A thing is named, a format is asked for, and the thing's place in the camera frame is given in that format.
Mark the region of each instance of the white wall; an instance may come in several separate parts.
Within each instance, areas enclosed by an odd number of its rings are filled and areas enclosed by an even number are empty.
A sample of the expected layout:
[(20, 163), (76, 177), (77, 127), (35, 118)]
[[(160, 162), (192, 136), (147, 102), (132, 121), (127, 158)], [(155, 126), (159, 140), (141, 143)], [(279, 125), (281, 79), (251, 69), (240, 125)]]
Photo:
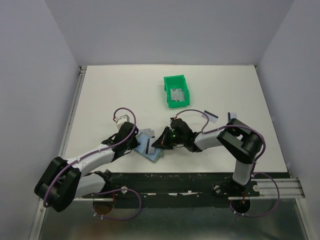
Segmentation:
[(46, 2), (80, 65), (255, 65), (293, 0)]
[(320, 1), (295, 0), (257, 73), (284, 159), (320, 236)]
[(79, 68), (44, 0), (0, 3), (0, 239), (28, 239)]

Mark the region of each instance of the blue object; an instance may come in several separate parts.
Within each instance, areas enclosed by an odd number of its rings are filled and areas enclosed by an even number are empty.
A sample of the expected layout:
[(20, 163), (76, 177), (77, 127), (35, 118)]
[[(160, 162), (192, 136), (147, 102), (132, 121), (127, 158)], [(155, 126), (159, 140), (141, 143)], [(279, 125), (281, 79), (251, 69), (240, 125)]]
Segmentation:
[(163, 149), (156, 147), (153, 154), (146, 154), (147, 141), (149, 138), (149, 136), (145, 135), (144, 133), (141, 133), (140, 136), (137, 137), (137, 140), (140, 143), (140, 145), (133, 150), (145, 157), (146, 159), (150, 160), (151, 162), (156, 163), (162, 156)]

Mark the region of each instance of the electrical connector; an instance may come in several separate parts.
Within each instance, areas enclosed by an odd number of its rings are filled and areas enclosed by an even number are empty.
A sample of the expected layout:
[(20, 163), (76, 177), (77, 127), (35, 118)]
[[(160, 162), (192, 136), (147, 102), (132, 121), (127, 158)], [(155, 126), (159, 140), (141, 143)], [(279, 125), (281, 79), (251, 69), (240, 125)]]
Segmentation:
[(119, 119), (116, 119), (116, 127), (118, 128), (118, 130), (120, 130), (121, 126), (125, 123), (125, 122), (129, 122), (130, 118), (128, 115), (123, 115), (121, 117), (119, 117)]

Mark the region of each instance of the white table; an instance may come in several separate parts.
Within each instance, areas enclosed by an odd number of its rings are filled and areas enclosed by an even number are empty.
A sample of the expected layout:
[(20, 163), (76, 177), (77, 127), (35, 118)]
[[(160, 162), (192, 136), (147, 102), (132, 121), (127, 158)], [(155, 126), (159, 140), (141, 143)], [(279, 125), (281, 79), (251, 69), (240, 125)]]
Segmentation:
[[(107, 65), (88, 66), (74, 114), (65, 157), (75, 157), (95, 148), (116, 133), (113, 113), (119, 107), (130, 108), (139, 129), (151, 128), (156, 138), (170, 117), (180, 109), (168, 107), (164, 77), (184, 75), (190, 92), (190, 109), (208, 110), (219, 116), (206, 130), (225, 125), (228, 112), (259, 131), (266, 151), (256, 172), (287, 172), (273, 123), (254, 66), (218, 65)], [(127, 114), (120, 111), (118, 116)], [(180, 117), (193, 131), (206, 122), (199, 113), (185, 112)], [(235, 159), (223, 147), (200, 153), (185, 148), (165, 150), (164, 157), (152, 163), (136, 152), (99, 167), (100, 171), (123, 173), (197, 173), (233, 172)]]

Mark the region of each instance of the green plastic bin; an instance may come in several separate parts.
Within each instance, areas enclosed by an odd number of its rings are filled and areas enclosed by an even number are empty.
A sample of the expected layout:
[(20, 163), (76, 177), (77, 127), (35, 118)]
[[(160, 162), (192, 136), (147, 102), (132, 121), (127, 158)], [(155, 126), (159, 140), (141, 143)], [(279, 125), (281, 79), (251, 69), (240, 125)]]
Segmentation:
[[(184, 75), (165, 76), (163, 79), (164, 90), (166, 91), (166, 101), (169, 105), (169, 108), (180, 108), (190, 105), (190, 94)], [(184, 100), (171, 100), (171, 89), (182, 89)]]

